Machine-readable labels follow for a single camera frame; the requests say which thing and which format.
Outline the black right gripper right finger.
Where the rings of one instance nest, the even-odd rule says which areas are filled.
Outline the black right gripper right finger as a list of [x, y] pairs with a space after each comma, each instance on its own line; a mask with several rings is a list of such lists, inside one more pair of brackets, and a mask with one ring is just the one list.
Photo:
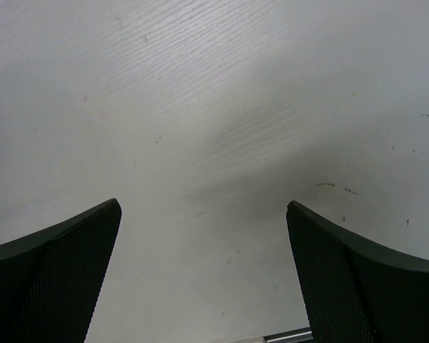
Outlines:
[[292, 201], [287, 228], [315, 342], [429, 342], [429, 260]]

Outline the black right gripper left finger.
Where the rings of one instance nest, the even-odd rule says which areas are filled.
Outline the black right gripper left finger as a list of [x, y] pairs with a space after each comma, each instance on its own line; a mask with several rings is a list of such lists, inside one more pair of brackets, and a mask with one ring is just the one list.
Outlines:
[[0, 342], [83, 342], [119, 231], [116, 199], [0, 244]]

